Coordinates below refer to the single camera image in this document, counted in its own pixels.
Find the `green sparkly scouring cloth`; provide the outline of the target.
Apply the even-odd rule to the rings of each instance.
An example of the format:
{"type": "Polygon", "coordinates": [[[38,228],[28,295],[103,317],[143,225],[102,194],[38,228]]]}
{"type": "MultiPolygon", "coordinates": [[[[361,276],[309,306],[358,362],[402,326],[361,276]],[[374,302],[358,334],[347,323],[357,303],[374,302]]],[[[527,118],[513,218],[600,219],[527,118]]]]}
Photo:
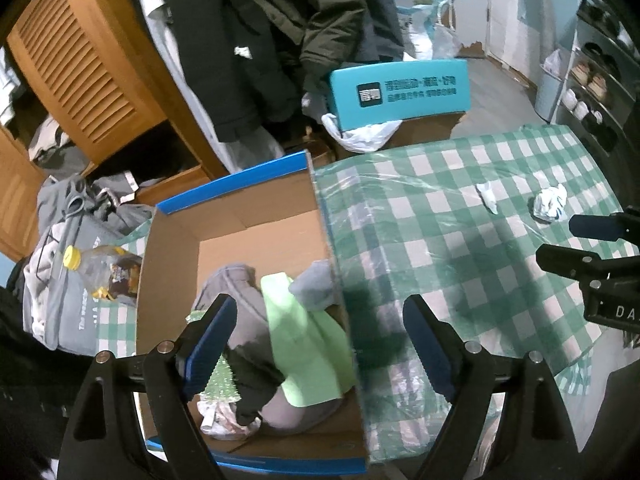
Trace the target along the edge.
{"type": "Polygon", "coordinates": [[[228,348],[224,347],[200,399],[206,402],[234,403],[241,400],[234,382],[232,368],[228,359],[228,348]]]}

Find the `small white tissue piece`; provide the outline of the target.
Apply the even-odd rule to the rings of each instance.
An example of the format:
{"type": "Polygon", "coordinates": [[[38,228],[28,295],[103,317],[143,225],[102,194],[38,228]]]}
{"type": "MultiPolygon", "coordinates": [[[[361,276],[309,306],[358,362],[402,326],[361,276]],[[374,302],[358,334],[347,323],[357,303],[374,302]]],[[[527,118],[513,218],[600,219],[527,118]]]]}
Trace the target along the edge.
{"type": "Polygon", "coordinates": [[[496,216],[499,213],[498,200],[490,182],[477,183],[475,185],[478,195],[487,210],[496,216]]]}

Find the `grey sock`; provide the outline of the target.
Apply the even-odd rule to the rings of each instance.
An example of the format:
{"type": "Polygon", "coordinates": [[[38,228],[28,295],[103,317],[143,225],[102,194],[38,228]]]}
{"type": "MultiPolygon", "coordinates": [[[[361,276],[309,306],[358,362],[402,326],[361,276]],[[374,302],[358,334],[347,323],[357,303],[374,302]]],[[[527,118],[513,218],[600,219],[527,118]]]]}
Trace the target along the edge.
{"type": "Polygon", "coordinates": [[[324,311],[337,304],[332,266],[316,260],[288,286],[288,291],[309,312],[324,311]]]}

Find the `grey knit garment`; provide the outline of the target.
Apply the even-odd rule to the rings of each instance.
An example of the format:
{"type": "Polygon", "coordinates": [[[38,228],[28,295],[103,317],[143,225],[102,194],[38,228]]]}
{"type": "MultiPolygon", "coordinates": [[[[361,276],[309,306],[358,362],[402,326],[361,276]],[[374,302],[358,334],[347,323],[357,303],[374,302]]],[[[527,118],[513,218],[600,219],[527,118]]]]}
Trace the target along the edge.
{"type": "Polygon", "coordinates": [[[254,269],[244,263],[218,269],[209,275],[192,309],[207,309],[220,294],[231,296],[238,308],[227,348],[241,396],[241,400],[230,405],[230,410],[241,428],[260,430],[270,436],[302,434],[342,407],[342,398],[308,408],[288,404],[281,388],[283,375],[273,363],[265,303],[256,287],[254,269]]]}

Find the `yellow cap plastic bottle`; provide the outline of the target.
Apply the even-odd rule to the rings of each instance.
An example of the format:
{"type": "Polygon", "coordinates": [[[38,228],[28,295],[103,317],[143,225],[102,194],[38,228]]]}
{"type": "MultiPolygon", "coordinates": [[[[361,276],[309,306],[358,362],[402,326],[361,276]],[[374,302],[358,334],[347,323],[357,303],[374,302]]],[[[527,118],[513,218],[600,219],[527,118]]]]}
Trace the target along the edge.
{"type": "Polygon", "coordinates": [[[77,273],[94,299],[137,304],[142,258],[112,245],[80,250],[67,246],[63,266],[77,273]]]}

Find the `green white checkered tablecloth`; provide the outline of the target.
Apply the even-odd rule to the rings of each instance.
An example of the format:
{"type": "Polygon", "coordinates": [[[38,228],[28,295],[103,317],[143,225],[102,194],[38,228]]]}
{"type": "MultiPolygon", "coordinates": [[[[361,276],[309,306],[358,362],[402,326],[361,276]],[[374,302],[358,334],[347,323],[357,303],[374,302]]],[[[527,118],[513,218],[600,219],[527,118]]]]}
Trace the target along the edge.
{"type": "MultiPolygon", "coordinates": [[[[447,414],[401,321],[404,300],[424,297],[465,339],[504,356],[538,350],[562,388],[588,388],[599,326],[582,315],[576,283],[539,269],[537,248],[592,249],[605,258],[631,244],[581,240],[563,222],[530,212],[562,184],[568,214],[620,209],[596,160],[565,126],[524,127],[361,155],[312,167],[326,240],[357,363],[357,401],[368,463],[425,452],[447,414]],[[477,193],[490,182],[494,216],[477,193]]],[[[98,348],[136,350],[137,307],[104,304],[98,348]]]]}

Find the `grey hoodie pile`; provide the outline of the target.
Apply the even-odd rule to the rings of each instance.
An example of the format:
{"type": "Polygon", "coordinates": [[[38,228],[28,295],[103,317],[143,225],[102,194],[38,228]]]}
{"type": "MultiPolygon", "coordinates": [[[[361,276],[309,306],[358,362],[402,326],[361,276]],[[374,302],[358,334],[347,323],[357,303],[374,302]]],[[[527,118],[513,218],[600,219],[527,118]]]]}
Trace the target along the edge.
{"type": "Polygon", "coordinates": [[[39,240],[23,269],[23,327],[50,350],[91,356],[99,301],[64,268],[64,250],[120,244],[151,218],[151,208],[134,203],[140,185],[129,171],[93,182],[72,174],[81,154],[51,116],[36,129],[28,156],[49,177],[37,194],[39,240]]]}

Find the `grey shoe rack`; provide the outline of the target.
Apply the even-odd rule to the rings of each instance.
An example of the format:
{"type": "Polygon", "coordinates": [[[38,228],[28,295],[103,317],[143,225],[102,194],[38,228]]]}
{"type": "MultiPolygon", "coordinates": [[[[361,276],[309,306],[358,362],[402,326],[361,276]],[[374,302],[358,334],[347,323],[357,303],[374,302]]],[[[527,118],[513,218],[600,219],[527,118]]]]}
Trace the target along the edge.
{"type": "Polygon", "coordinates": [[[639,151],[628,125],[639,103],[639,50],[606,0],[578,0],[567,66],[552,122],[566,119],[609,153],[639,151]]]}

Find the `light green cloth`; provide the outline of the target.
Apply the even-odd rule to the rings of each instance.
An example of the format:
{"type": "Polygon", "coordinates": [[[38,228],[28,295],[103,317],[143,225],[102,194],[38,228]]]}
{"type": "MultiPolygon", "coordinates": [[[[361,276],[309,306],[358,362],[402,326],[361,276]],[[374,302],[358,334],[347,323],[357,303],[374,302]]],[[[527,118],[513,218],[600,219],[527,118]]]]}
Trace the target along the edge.
{"type": "Polygon", "coordinates": [[[341,399],[356,382],[347,334],[329,313],[307,311],[288,289],[291,283],[283,272],[260,279],[285,399],[294,408],[341,399]]]}

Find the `light blue trash bin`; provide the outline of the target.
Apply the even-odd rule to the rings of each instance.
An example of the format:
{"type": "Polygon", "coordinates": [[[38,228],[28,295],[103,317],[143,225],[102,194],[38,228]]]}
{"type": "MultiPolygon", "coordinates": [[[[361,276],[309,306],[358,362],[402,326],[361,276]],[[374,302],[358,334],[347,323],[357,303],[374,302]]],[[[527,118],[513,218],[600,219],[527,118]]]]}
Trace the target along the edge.
{"type": "Polygon", "coordinates": [[[534,110],[542,120],[551,122],[567,69],[566,52],[562,48],[555,49],[539,68],[534,110]]]}

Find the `blue brown cardboard box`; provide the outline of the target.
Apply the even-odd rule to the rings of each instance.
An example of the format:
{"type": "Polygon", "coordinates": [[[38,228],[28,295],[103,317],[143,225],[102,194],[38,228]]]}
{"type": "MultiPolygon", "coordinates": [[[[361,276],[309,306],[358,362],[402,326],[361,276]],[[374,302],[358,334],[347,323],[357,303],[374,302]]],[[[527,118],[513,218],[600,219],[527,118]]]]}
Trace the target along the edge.
{"type": "Polygon", "coordinates": [[[347,322],[309,154],[299,152],[158,203],[143,256],[136,350],[175,346],[219,296],[235,324],[206,359],[231,367],[234,401],[186,410],[223,470],[343,477],[367,469],[347,322]]]}

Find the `teal shoe box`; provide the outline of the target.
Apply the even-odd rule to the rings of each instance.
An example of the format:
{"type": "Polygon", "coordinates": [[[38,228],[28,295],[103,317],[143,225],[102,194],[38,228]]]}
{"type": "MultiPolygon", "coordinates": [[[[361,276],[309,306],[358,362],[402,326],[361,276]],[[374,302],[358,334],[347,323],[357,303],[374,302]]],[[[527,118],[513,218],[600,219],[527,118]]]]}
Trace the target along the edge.
{"type": "Polygon", "coordinates": [[[471,107],[468,62],[419,60],[360,65],[330,75],[329,110],[343,130],[471,107]]]}

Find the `clear blue plastic bag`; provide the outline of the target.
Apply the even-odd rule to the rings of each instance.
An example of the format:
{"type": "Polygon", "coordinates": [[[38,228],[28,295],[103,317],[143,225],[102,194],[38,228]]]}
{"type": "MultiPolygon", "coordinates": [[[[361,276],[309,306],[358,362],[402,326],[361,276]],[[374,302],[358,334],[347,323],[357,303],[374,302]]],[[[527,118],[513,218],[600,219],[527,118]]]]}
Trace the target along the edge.
{"type": "Polygon", "coordinates": [[[456,58],[461,42],[454,28],[454,0],[394,0],[406,58],[456,58]]]}

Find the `wooden louvered cabinet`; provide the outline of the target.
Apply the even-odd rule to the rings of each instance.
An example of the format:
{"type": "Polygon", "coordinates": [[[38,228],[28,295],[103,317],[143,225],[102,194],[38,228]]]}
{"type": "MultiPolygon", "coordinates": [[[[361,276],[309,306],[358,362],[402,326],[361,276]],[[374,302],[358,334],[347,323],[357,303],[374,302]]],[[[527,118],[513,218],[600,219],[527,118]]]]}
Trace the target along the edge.
{"type": "Polygon", "coordinates": [[[155,205],[227,172],[139,21],[131,0],[13,0],[1,37],[29,88],[88,157],[91,174],[139,138],[138,162],[189,165],[138,193],[155,205]]]}

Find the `dark hanging jacket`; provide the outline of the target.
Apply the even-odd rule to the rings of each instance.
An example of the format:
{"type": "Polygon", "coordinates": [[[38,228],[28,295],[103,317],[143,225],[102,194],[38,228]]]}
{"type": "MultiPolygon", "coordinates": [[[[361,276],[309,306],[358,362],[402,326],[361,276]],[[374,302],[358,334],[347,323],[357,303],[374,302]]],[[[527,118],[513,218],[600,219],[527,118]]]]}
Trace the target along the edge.
{"type": "Polygon", "coordinates": [[[224,143],[305,129],[300,101],[334,70],[396,62],[394,0],[165,0],[184,79],[224,143]]]}

